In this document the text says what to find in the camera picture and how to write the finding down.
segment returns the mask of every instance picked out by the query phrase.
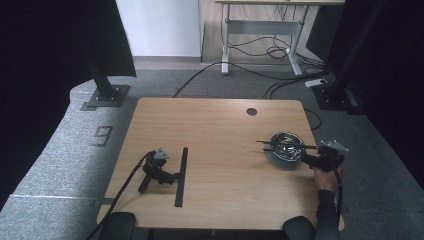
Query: floor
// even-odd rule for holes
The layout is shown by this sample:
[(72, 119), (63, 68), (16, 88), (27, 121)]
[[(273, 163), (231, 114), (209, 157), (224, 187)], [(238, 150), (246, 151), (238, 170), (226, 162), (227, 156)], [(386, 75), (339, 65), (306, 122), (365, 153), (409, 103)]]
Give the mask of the floor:
[[(137, 100), (172, 97), (199, 69), (207, 66), (198, 60), (137, 59), (137, 79), (110, 78), (113, 84), (131, 85), (121, 108), (81, 111), (96, 86), (88, 81), (72, 89), (71, 104), (61, 124), (0, 213), (0, 238), (88, 236), (96, 225), (98, 203), (106, 191)], [(292, 72), (283, 70), (261, 73), (293, 77)], [(261, 99), (278, 82), (239, 69), (222, 76), (219, 66), (215, 66), (194, 78), (179, 97)], [(366, 116), (320, 110), (313, 93), (302, 81), (279, 89), (272, 98), (301, 101), (320, 117), (306, 113), (311, 127), (321, 125), (313, 131), (317, 141), (336, 139), (349, 147), (344, 165), (343, 239), (424, 238), (424, 193)], [(95, 134), (101, 126), (113, 127), (104, 147), (95, 144), (102, 140)], [(146, 239), (146, 233), (146, 229), (137, 228), (133, 239)], [(158, 231), (157, 239), (273, 239), (269, 236), (272, 233), (212, 233), (162, 230)]]

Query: cable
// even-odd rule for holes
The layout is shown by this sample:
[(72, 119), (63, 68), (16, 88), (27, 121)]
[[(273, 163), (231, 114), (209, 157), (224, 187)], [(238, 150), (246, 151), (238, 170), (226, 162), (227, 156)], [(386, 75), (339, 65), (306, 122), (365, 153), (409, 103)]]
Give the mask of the cable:
[(134, 169), (131, 171), (131, 174), (128, 176), (127, 180), (125, 181), (124, 185), (119, 190), (118, 194), (116, 195), (115, 199), (112, 202), (112, 205), (110, 205), (109, 210), (107, 211), (106, 215), (103, 217), (102, 221), (96, 226), (96, 228), (90, 233), (90, 235), (86, 238), (86, 240), (89, 240), (93, 238), (94, 234), (103, 226), (106, 219), (109, 217), (109, 215), (112, 213), (113, 208), (115, 207), (116, 203), (118, 202), (118, 199), (121, 197), (122, 193), (124, 192), (125, 188), (127, 188), (128, 184), (130, 183), (131, 179), (133, 178), (135, 172), (141, 167), (141, 164), (143, 164), (143, 161), (149, 156), (155, 154), (155, 151), (150, 151), (146, 153), (142, 159), (137, 163), (137, 165), (134, 167)]
[(311, 130), (317, 130), (319, 127), (321, 127), (321, 118), (318, 116), (318, 114), (316, 114), (315, 112), (313, 112), (312, 110), (309, 110), (307, 108), (303, 108), (303, 110), (305, 110), (306, 112), (312, 113), (312, 115), (314, 115), (317, 119), (318, 119), (318, 125), (315, 127), (311, 127)]
[(301, 63), (304, 64), (304, 66), (308, 66), (308, 67), (312, 66), (312, 67), (317, 68), (317, 69), (324, 69), (324, 67), (319, 65), (319, 64), (307, 62), (307, 61), (303, 60), (302, 58), (298, 58), (298, 59)]
[(322, 61), (315, 60), (315, 59), (312, 59), (312, 58), (308, 58), (308, 57), (306, 57), (306, 56), (303, 56), (303, 55), (302, 55), (302, 54), (300, 54), (300, 53), (296, 53), (296, 56), (297, 56), (300, 60), (305, 61), (305, 62), (308, 62), (308, 64), (314, 64), (314, 65), (319, 65), (320, 67), (324, 67), (324, 62), (322, 62)]
[[(222, 22), (223, 22), (223, 19), (224, 19), (224, 6), (222, 5), (221, 6), (221, 42), (224, 44), (224, 37), (223, 37), (223, 33), (222, 33), (222, 29), (223, 29)], [(259, 40), (263, 40), (263, 39), (273, 39), (273, 42), (274, 42), (275, 47), (268, 48), (267, 49), (267, 52), (266, 53), (262, 53), (262, 54), (247, 53), (247, 52), (241, 50), (240, 48), (237, 48), (239, 46), (244, 46), (244, 45), (247, 45), (247, 44), (251, 44), (253, 42), (256, 42), (256, 41), (259, 41)], [(287, 53), (285, 51), (285, 48), (282, 48), (282, 47), (277, 46), (275, 44), (275, 40), (278, 40), (278, 41), (284, 43), (285, 45), (289, 46), (286, 42), (284, 42), (283, 40), (280, 40), (280, 39), (276, 38), (276, 36), (274, 36), (274, 37), (260, 37), (260, 38), (254, 39), (252, 41), (248, 41), (248, 42), (241, 43), (241, 44), (232, 44), (232, 43), (230, 43), (230, 41), (228, 41), (228, 45), (229, 45), (228, 47), (229, 48), (232, 48), (232, 49), (235, 49), (235, 50), (238, 50), (238, 51), (242, 52), (243, 54), (246, 54), (246, 55), (252, 56), (252, 57), (261, 57), (261, 56), (268, 55), (272, 59), (283, 59), (283, 58), (285, 58), (287, 56)], [(284, 55), (282, 57), (276, 57), (276, 56), (273, 56), (272, 55), (272, 53), (279, 52), (279, 51), (284, 52)]]
[(303, 71), (305, 72), (305, 74), (306, 74), (306, 75), (308, 75), (308, 76), (309, 76), (309, 75), (311, 75), (311, 74), (313, 74), (313, 73), (309, 73), (309, 72), (308, 72), (308, 69), (317, 69), (317, 68), (316, 68), (316, 67), (305, 67), (305, 68), (303, 69)]
[[(287, 47), (280, 47), (280, 46), (278, 46), (278, 45), (277, 45), (277, 43), (275, 42), (275, 40), (278, 40), (278, 41), (280, 41), (280, 42), (284, 43)], [(281, 40), (281, 39), (277, 38), (277, 36), (276, 36), (276, 35), (274, 35), (274, 37), (272, 38), (272, 43), (274, 43), (274, 46), (279, 47), (279, 48), (282, 48), (282, 49), (284, 49), (284, 50), (286, 50), (287, 48), (290, 48), (290, 45), (289, 45), (288, 43), (286, 43), (286, 42), (284, 42), (283, 40)]]
[(175, 97), (177, 97), (178, 96), (178, 94), (180, 94), (180, 92), (196, 77), (196, 76), (198, 76), (200, 73), (202, 73), (202, 72), (204, 72), (206, 69), (208, 69), (208, 68), (210, 68), (210, 67), (212, 67), (212, 66), (215, 66), (215, 65), (218, 65), (218, 64), (223, 64), (223, 63), (225, 63), (225, 64), (229, 64), (229, 65), (232, 65), (232, 66), (234, 66), (234, 67), (237, 67), (237, 68), (239, 68), (239, 69), (242, 69), (242, 70), (245, 70), (245, 71), (247, 71), (247, 72), (250, 72), (250, 73), (253, 73), (253, 74), (255, 74), (255, 75), (258, 75), (258, 76), (261, 76), (261, 77), (265, 77), (265, 78), (270, 78), (270, 79), (276, 79), (276, 80), (279, 80), (279, 81), (290, 81), (290, 80), (293, 80), (292, 82), (289, 82), (289, 83), (286, 83), (286, 84), (281, 84), (281, 83), (274, 83), (271, 87), (269, 87), (267, 90), (266, 90), (266, 92), (265, 92), (265, 94), (262, 96), (262, 98), (264, 98), (265, 97), (265, 95), (266, 95), (266, 93), (268, 92), (268, 91), (270, 91), (270, 89), (272, 88), (272, 87), (274, 87), (274, 86), (277, 86), (277, 85), (283, 85), (283, 86), (286, 86), (286, 85), (289, 85), (289, 84), (292, 84), (292, 83), (294, 83), (294, 82), (297, 82), (297, 81), (301, 81), (301, 80), (306, 80), (306, 79), (310, 79), (310, 78), (314, 78), (314, 77), (318, 77), (318, 76), (321, 76), (321, 75), (323, 75), (323, 74), (327, 74), (328, 72), (327, 71), (322, 71), (322, 72), (318, 72), (318, 73), (313, 73), (313, 74), (310, 74), (310, 75), (306, 75), (306, 76), (300, 76), (300, 77), (291, 77), (291, 78), (278, 78), (278, 77), (273, 77), (273, 76), (268, 76), (268, 75), (265, 75), (265, 74), (261, 74), (261, 73), (258, 73), (258, 72), (255, 72), (255, 71), (252, 71), (252, 70), (249, 70), (249, 69), (246, 69), (246, 68), (244, 68), (244, 67), (241, 67), (241, 66), (238, 66), (238, 65), (236, 65), (236, 64), (234, 64), (234, 63), (230, 63), (230, 62), (216, 62), (216, 63), (212, 63), (212, 64), (210, 64), (210, 65), (208, 65), (208, 66), (206, 66), (205, 68), (203, 68), (203, 69), (201, 69), (200, 71), (198, 71), (197, 73), (195, 73), (193, 76), (191, 76), (178, 90), (177, 90), (177, 92), (172, 96), (173, 98), (175, 98)]
[(288, 83), (277, 84), (277, 87), (276, 87), (276, 88), (274, 88), (274, 89), (273, 89), (273, 90), (269, 93), (269, 99), (272, 99), (272, 95), (273, 95), (273, 94), (274, 94), (274, 92), (275, 92), (275, 91), (277, 91), (278, 89), (280, 89), (280, 88), (282, 88), (282, 87), (285, 87), (285, 86), (287, 86), (287, 85), (290, 85), (290, 84), (293, 84), (293, 83), (296, 83), (296, 82), (302, 81), (302, 80), (304, 80), (304, 79), (294, 80), (294, 81), (291, 81), (291, 82), (288, 82)]
[(246, 14), (246, 9), (244, 9), (244, 5), (242, 4), (241, 7), (243, 8), (243, 14), (247, 18), (247, 20), (250, 20), (250, 18)]
[(297, 5), (294, 5), (294, 11), (293, 11), (292, 21), (294, 21), (294, 17), (296, 16), (296, 7), (297, 7)]
[(271, 17), (268, 18), (267, 21), (270, 21), (272, 19), (277, 20), (277, 16), (278, 15), (281, 15), (281, 11), (280, 11), (279, 5), (275, 6), (274, 11), (272, 12)]
[(339, 174), (339, 171), (332, 165), (332, 170), (337, 178), (337, 184), (338, 184), (338, 196), (337, 196), (337, 222), (340, 222), (340, 215), (342, 214), (342, 205), (343, 205), (343, 183), (342, 183), (342, 177)]
[(286, 5), (286, 11), (284, 11), (284, 14), (281, 16), (281, 21), (284, 21), (286, 19), (286, 13), (287, 13), (287, 9), (289, 8), (288, 5)]

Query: desk frame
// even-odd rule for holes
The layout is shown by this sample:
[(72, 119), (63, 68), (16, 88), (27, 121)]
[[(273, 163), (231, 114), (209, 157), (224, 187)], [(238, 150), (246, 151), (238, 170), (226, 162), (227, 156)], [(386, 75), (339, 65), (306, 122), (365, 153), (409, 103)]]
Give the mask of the desk frame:
[[(287, 56), (296, 76), (302, 75), (302, 70), (299, 67), (296, 56), (296, 48), (299, 44), (300, 35), (302, 34), (305, 19), (308, 14), (309, 5), (335, 5), (344, 4), (344, 1), (339, 0), (316, 0), (316, 1), (216, 1), (217, 3), (225, 4), (226, 18), (224, 29), (224, 46), (222, 52), (222, 74), (227, 75), (228, 60), (229, 60), (229, 34), (258, 34), (258, 35), (291, 35), (293, 37), (292, 45), (286, 49)], [(230, 19), (231, 4), (252, 4), (252, 5), (303, 5), (302, 16), (298, 22), (296, 21), (245, 21)]]

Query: metal frame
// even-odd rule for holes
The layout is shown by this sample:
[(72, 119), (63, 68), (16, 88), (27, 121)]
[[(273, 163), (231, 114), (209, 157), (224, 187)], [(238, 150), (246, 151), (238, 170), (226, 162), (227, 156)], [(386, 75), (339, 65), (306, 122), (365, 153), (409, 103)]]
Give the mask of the metal frame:
[(222, 53), (222, 74), (227, 75), (228, 60), (230, 49), (228, 47), (229, 34), (257, 34), (257, 35), (291, 35), (293, 36), (292, 46), (288, 48), (287, 55), (290, 60), (293, 71), (296, 75), (302, 75), (299, 64), (297, 63), (296, 48), (299, 43), (303, 25), (305, 25), (306, 15), (308, 14), (309, 5), (304, 5), (302, 18), (298, 22), (293, 21), (242, 21), (230, 20), (230, 5), (225, 4), (226, 18), (224, 29), (224, 47)]
[(120, 107), (130, 88), (129, 85), (112, 85), (107, 79), (107, 76), (97, 66), (85, 42), (80, 46), (80, 51), (97, 86), (90, 101), (84, 104), (81, 109), (84, 111), (93, 111), (97, 107)]

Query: wooden table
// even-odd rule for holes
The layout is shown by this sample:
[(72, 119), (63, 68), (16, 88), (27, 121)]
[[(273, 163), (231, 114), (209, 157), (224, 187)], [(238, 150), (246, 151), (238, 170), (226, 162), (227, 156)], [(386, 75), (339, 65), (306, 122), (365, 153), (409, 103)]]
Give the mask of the wooden table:
[[(224, 28), (224, 46), (222, 52), (222, 74), (228, 74), (229, 61), (229, 34), (256, 34), (256, 35), (291, 35), (293, 37), (290, 48), (286, 49), (293, 71), (296, 75), (302, 75), (297, 62), (296, 48), (299, 43), (303, 25), (310, 5), (343, 5), (345, 0), (215, 0), (217, 3), (225, 4), (226, 18)], [(230, 5), (302, 5), (303, 11), (299, 21), (252, 21), (231, 20)]]
[[(254, 108), (251, 116), (247, 109)], [(313, 171), (302, 164), (283, 170), (271, 164), (256, 140), (279, 131), (314, 145), (302, 104), (288, 100), (139, 100), (105, 198), (114, 198), (139, 159), (162, 147), (170, 156), (163, 170), (179, 171), (188, 147), (183, 207), (174, 207), (177, 184), (152, 181), (137, 189), (140, 169), (114, 211), (132, 212), (146, 228), (281, 229), (303, 215), (316, 222), (317, 189)], [(101, 207), (100, 221), (109, 205)]]

